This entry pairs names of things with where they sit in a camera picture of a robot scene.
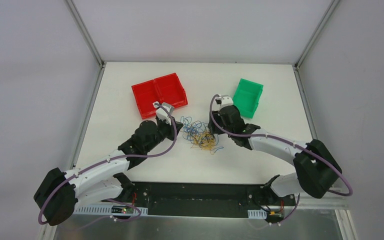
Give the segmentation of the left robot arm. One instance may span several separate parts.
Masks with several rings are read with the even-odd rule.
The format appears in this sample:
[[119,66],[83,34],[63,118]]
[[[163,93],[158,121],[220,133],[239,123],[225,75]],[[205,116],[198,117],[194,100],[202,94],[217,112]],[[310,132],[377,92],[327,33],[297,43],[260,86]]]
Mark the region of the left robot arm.
[[85,167],[62,171],[50,170],[33,199],[40,209],[38,222],[56,226],[67,220],[75,210],[106,199],[127,202],[133,187],[125,172],[138,166],[158,144],[168,139],[175,142],[183,127],[163,120],[145,120],[130,138],[97,162]]

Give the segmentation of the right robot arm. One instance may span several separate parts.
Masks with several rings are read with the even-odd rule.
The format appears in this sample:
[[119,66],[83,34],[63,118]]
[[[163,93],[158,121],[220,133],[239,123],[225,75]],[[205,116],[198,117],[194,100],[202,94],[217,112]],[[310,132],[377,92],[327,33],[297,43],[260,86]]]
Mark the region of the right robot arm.
[[262,195],[270,205],[302,192],[321,199],[338,179],[344,178],[341,167],[320,140],[294,141],[269,133],[258,125],[245,123],[234,105],[211,109],[208,125],[213,135],[226,134],[238,147],[263,152],[294,167],[294,172],[276,174],[263,184]]

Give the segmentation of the green bin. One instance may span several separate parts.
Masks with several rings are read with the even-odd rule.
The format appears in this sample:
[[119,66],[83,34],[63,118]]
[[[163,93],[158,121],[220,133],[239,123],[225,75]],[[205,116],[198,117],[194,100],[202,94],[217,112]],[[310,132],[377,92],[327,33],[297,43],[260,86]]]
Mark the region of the green bin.
[[233,95],[233,103],[240,115],[252,119],[259,105],[264,85],[241,78]]

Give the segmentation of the red double bin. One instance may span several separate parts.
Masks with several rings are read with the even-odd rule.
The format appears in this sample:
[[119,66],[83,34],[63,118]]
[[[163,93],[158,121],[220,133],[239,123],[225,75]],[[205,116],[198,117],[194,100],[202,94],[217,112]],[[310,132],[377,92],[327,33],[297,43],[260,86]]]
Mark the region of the red double bin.
[[131,86],[137,109],[143,120],[156,115],[153,103],[168,103],[174,108],[188,105],[186,91],[176,73]]

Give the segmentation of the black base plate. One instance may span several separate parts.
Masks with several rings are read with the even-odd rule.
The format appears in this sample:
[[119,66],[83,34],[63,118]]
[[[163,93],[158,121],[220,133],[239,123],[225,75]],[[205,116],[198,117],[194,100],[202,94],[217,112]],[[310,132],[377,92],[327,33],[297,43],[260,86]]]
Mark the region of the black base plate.
[[246,218],[253,210],[292,207],[291,194],[269,196],[261,184],[133,182],[115,201],[146,208],[149,216]]

